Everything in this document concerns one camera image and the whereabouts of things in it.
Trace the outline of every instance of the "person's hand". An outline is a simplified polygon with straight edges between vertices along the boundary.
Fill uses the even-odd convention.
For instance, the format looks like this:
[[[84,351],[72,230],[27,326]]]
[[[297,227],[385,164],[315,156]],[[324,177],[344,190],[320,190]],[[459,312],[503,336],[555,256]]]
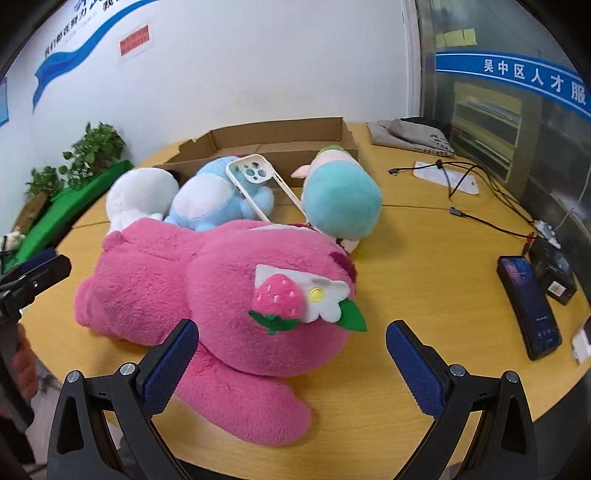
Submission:
[[[18,341],[20,346],[12,357],[12,370],[17,376],[17,386],[26,400],[37,395],[39,380],[35,372],[37,356],[31,349],[31,344],[25,334],[25,327],[18,326]]]

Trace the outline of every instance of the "paper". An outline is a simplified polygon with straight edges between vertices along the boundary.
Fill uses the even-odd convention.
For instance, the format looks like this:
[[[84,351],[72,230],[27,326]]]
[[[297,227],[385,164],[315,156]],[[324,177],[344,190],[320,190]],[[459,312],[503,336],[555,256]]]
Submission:
[[[443,38],[443,33],[438,33],[435,35],[435,45],[437,48],[445,47],[445,38]]]
[[[415,167],[424,167],[425,165],[429,165],[429,163],[425,163],[422,161],[415,162]],[[433,183],[437,183],[438,185],[443,185],[447,187],[447,177],[449,178],[449,185],[451,185],[452,190],[456,188],[458,182],[462,179],[464,172],[458,172],[455,170],[449,170],[448,168],[445,169],[445,172],[437,168],[435,165],[432,167],[421,168],[420,170],[413,170],[413,175],[419,179],[432,181]],[[478,184],[472,175],[466,176],[465,179],[462,180],[462,183],[457,188],[461,192],[469,193],[470,195],[477,195],[480,190],[478,189]]]
[[[443,34],[446,47],[461,47],[465,45],[464,32],[462,30],[454,30],[453,32],[446,32]]]
[[[566,288],[554,280],[548,287],[548,291],[552,292],[557,297],[560,297],[566,291]]]
[[[119,60],[127,61],[140,55],[152,47],[153,42],[149,25],[134,28],[118,42]]]
[[[478,45],[476,42],[476,31],[473,28],[464,30],[464,45]]]

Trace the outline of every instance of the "white plush toy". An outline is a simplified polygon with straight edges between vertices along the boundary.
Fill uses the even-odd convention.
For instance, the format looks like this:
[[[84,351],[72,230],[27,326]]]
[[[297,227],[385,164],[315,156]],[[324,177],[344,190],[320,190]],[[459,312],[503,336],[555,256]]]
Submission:
[[[177,193],[177,181],[161,168],[138,168],[121,175],[107,194],[109,233],[141,218],[163,220]]]
[[[15,231],[5,235],[2,251],[10,252],[18,250],[24,239],[25,235],[23,235],[17,228]]]

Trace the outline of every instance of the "glass window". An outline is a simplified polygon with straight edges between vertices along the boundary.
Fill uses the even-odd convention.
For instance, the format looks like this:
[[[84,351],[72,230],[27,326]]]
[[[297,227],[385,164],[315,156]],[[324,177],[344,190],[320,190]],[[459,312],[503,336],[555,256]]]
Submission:
[[[513,194],[534,181],[590,228],[591,98],[554,38],[515,0],[418,4],[436,50],[425,115],[451,122],[458,154]]]

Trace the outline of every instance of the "blue banner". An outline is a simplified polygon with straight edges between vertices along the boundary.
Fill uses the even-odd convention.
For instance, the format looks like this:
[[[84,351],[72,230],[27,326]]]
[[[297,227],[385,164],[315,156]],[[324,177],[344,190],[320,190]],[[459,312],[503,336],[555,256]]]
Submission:
[[[103,39],[103,37],[107,34],[107,32],[113,28],[122,18],[126,17],[138,8],[155,1],[157,0],[139,0],[138,2],[131,4],[130,6],[117,12],[105,23],[103,23],[84,43],[84,45],[82,45],[76,51],[59,51],[49,55],[35,73],[35,77],[37,77],[39,85],[33,94],[33,111],[35,111],[35,107],[41,99],[43,90],[45,90],[50,82],[58,78],[60,75],[64,75],[65,73],[74,70],[78,65],[80,65],[80,63],[85,61],[95,49],[95,47],[99,44],[99,42]],[[90,7],[92,8],[95,3],[96,0],[91,4]],[[80,8],[82,4],[86,5],[86,0],[80,0],[79,3],[76,4],[75,8]],[[109,5],[113,5],[113,0],[106,1],[103,4],[103,8],[105,5],[107,7]]]
[[[498,51],[445,51],[436,54],[436,71],[504,82],[591,119],[591,98],[583,81],[561,65]]]
[[[0,127],[8,122],[8,95],[6,77],[0,81]]]

